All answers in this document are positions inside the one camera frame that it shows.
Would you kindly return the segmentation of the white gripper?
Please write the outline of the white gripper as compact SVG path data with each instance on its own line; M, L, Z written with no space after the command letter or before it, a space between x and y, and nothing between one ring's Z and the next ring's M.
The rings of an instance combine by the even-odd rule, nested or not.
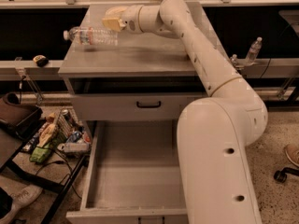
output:
M134 34L141 34L139 14L143 5L111 7L102 18L103 25L112 31L121 32L124 28Z

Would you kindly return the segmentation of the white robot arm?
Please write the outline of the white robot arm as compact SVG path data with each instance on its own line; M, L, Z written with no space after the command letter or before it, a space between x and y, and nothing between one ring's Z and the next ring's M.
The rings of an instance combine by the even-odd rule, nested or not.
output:
M188 104L177 127L189 224L263 224L245 147L263 134L263 100L195 23L184 0L113 7L102 23L131 33L175 35L207 96Z

